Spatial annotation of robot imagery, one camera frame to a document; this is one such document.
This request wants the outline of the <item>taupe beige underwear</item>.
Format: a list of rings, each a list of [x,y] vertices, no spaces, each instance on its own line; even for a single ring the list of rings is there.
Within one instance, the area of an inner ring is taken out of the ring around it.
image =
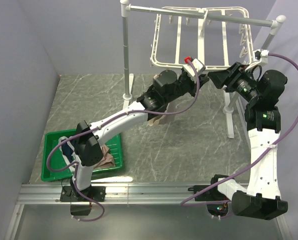
[[[175,101],[170,102],[165,110],[165,113],[174,113],[176,112],[177,107]],[[158,126],[158,125],[168,125],[175,120],[175,114],[167,114],[167,115],[158,115],[151,120],[148,121],[148,125],[150,127]]]

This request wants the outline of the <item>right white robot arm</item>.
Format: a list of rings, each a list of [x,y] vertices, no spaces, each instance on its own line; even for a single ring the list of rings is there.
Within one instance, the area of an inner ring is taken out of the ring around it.
[[[288,211],[281,199],[277,177],[276,141],[281,134],[281,114],[276,104],[288,78],[277,70],[267,70],[259,80],[239,62],[226,70],[208,73],[217,89],[237,93],[247,101],[244,119],[250,141],[250,177],[247,188],[234,178],[216,174],[209,187],[215,200],[224,196],[231,201],[233,214],[254,219],[272,220]]]

